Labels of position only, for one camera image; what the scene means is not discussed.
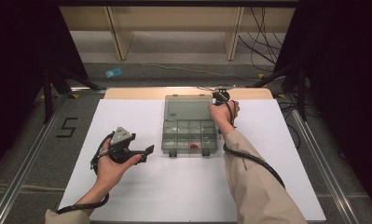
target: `beige sleeve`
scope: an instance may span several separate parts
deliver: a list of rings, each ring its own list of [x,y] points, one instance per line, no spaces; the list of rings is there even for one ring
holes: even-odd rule
[[[237,131],[227,135],[226,145],[261,158],[253,145]],[[229,190],[237,206],[238,223],[307,223],[287,191],[267,169],[228,153],[224,160]]]
[[[90,217],[81,210],[67,212],[58,215],[57,213],[47,210],[46,224],[89,224]]]

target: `black cable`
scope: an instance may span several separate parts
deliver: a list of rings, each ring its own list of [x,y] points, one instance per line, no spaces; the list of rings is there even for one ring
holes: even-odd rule
[[[265,38],[265,42],[267,43],[267,49],[268,49],[268,52],[269,52],[269,56],[270,56],[270,58],[273,61],[273,58],[272,58],[273,50],[272,50],[272,48],[269,45],[269,42],[268,42],[268,39],[267,39],[267,32],[265,31],[265,8],[264,7],[261,8],[261,16],[262,16],[261,29],[260,29],[261,30],[261,34]]]
[[[250,32],[248,32],[247,34],[249,35],[249,37],[250,37],[253,41],[257,42],[257,44],[260,44],[260,45],[263,45],[263,46],[267,46],[267,44],[264,44],[264,43],[262,43],[262,42],[256,40],[254,37],[252,37],[252,35],[250,34]],[[270,46],[270,47],[273,48],[273,49],[281,50],[281,49],[276,48],[276,47],[274,47],[274,46]]]
[[[289,102],[279,102],[279,105],[298,105],[298,103],[289,103]]]
[[[234,126],[234,115],[232,114],[231,107],[229,106],[228,102],[224,102],[227,106],[227,109],[229,110],[229,123]]]
[[[288,110],[294,110],[294,109],[296,109],[296,105],[289,105],[287,107],[281,108],[281,111],[286,112]]]
[[[253,47],[251,47],[250,45],[248,45],[240,36],[239,36],[239,39],[241,40],[241,42],[243,42],[244,45],[246,45],[246,47],[248,49],[251,49],[252,51],[254,51],[255,53],[257,53],[258,55],[260,55],[261,57],[265,58],[266,60],[268,60],[270,63],[273,63],[275,64],[274,61],[272,61],[271,59],[269,59],[267,56],[265,56],[263,53],[259,52],[258,50],[254,49]]]
[[[267,49],[268,49],[269,55],[270,55],[270,57],[273,61],[273,58],[272,58],[273,49],[270,47],[270,44],[269,44],[268,39],[267,39],[267,33],[265,32],[265,8],[264,7],[261,8],[261,14],[262,14],[261,25],[258,23],[258,19],[256,18],[252,7],[250,7],[250,10],[252,12],[253,17],[255,18],[255,23],[257,24],[257,27],[258,27],[258,34],[257,34],[256,39],[258,39],[259,34],[261,34],[264,37],[265,42],[267,43]]]
[[[288,116],[290,116],[290,115],[291,115],[291,112],[288,113],[288,114],[284,117],[284,120],[287,120],[287,119],[288,119]]]
[[[241,158],[245,158],[247,160],[250,160],[250,161],[254,161],[260,165],[262,165],[264,168],[266,168],[278,181],[279,183],[285,188],[285,185],[281,179],[281,177],[278,175],[278,173],[265,161],[259,159],[258,157],[256,156],[253,156],[251,154],[247,154],[247,153],[243,153],[243,152],[239,152],[239,151],[235,151],[235,150],[232,150],[232,149],[229,149],[227,148],[227,145],[224,144],[223,146],[223,149],[225,152],[227,153],[230,153],[234,156],[237,156],[237,157],[241,157]]]
[[[95,172],[95,174],[98,174],[99,152],[101,151],[101,148],[102,148],[104,142],[106,142],[106,140],[108,138],[113,137],[113,135],[114,135],[114,132],[108,134],[104,138],[104,140],[99,145],[98,150],[95,153],[95,156],[93,157],[92,161],[90,162],[90,168],[93,169],[93,171]],[[57,214],[62,214],[62,213],[67,213],[67,212],[71,212],[71,211],[75,211],[75,210],[93,209],[93,208],[102,207],[102,206],[104,206],[107,203],[107,201],[109,201],[109,197],[110,196],[107,193],[104,196],[104,198],[103,198],[103,200],[101,202],[98,202],[98,203],[82,203],[82,204],[69,205],[69,206],[66,206],[64,208],[61,208],[61,209],[57,210],[56,213]]]
[[[299,136],[299,133],[296,131],[296,128],[291,126],[290,124],[286,123],[287,124],[287,127],[289,127],[291,130],[294,131],[294,133],[296,134],[296,138],[298,139],[298,144],[296,144],[296,149],[299,149],[299,147],[301,146],[301,137]]]
[[[273,71],[271,71],[271,70],[267,70],[267,69],[264,69],[264,68],[260,68],[260,67],[258,67],[257,65],[255,65],[255,62],[253,61],[253,51],[255,51],[255,52],[257,52],[259,55],[261,55],[262,57],[264,57],[265,59],[267,59],[268,61],[270,61],[271,63],[273,63],[273,64],[275,64],[273,61],[271,61],[269,58],[267,58],[265,55],[263,55],[262,53],[260,53],[260,52],[258,52],[257,50],[255,50],[254,49],[254,46],[255,46],[255,43],[253,44],[253,46],[252,47],[250,47],[249,45],[247,45],[246,44],[246,42],[244,42],[242,39],[241,39],[241,41],[252,51],[251,53],[250,53],[250,61],[252,62],[252,65],[256,68],[256,69],[258,69],[258,70],[260,70],[260,71],[264,71],[264,72],[273,72]]]
[[[276,40],[278,41],[278,43],[282,46],[282,42],[279,40],[278,36],[276,36],[275,33],[272,33],[272,34],[275,36],[275,38],[276,38]]]
[[[60,210],[56,211],[57,214],[67,213],[75,210],[83,210],[83,209],[93,209],[104,206],[107,201],[109,201],[109,194],[106,194],[101,202],[98,203],[82,203],[82,204],[75,204],[70,205],[64,208],[61,208]]]

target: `white table surface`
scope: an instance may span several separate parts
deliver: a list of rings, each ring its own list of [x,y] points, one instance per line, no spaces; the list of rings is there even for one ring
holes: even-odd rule
[[[281,176],[286,189],[309,221],[325,216],[275,100],[239,100],[237,130]],[[60,207],[75,203],[95,181],[90,160],[102,140],[118,126],[136,133],[131,150],[155,145],[146,163],[131,167],[110,192],[109,202],[92,220],[133,222],[235,222],[235,203],[224,169],[224,142],[209,158],[161,150],[164,100],[101,100],[69,180]]]

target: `red sticker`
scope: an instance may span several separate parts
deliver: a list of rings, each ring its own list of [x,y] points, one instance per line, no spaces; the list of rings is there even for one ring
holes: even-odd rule
[[[190,147],[191,149],[198,149],[197,144],[191,144],[189,147]]]

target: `person's right hand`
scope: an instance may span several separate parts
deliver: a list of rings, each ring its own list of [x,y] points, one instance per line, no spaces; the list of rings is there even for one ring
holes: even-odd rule
[[[239,103],[237,101],[229,101],[228,105],[231,109],[233,118],[238,116],[238,112],[241,110]],[[223,135],[224,139],[227,137],[227,134],[234,131],[235,128],[230,123],[229,110],[226,105],[209,105],[209,110],[211,117]]]
[[[231,112],[233,114],[234,118],[238,116],[238,112],[240,111],[239,103],[237,101],[228,101],[229,107],[231,108]],[[221,105],[209,105],[209,110],[211,113],[211,117],[214,120],[214,122],[222,122],[227,121],[230,122],[230,115],[229,110],[225,104]]]

